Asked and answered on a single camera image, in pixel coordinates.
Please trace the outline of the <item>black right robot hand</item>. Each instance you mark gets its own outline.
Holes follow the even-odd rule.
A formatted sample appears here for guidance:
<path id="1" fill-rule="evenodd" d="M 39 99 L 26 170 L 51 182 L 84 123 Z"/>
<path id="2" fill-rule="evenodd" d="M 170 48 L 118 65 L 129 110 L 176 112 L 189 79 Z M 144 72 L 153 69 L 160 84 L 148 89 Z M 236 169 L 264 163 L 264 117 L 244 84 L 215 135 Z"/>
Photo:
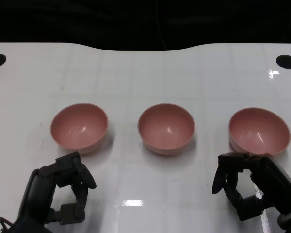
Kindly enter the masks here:
<path id="1" fill-rule="evenodd" d="M 237 191 L 238 174 L 245 169 L 251 172 L 252 182 L 263 192 L 261 199 L 256 196 L 243 198 Z M 291 213 L 291 179 L 266 155 L 232 152 L 219 155 L 212 193 L 217 194 L 222 189 L 241 221 L 259 216 L 270 207 L 282 215 Z"/>

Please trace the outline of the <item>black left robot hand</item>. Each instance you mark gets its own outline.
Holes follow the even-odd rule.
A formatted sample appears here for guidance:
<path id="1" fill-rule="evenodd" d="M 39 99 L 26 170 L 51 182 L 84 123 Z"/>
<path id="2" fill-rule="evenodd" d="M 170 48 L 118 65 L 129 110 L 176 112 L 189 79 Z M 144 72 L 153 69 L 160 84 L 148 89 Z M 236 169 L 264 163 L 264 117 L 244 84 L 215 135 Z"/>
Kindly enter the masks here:
<path id="1" fill-rule="evenodd" d="M 71 187 L 76 201 L 63 204 L 56 211 L 51 207 L 55 189 L 66 186 Z M 18 233 L 47 233 L 49 230 L 45 224 L 82 223 L 85 220 L 88 190 L 96 186 L 78 152 L 59 157 L 55 163 L 32 172 L 13 227 Z"/>

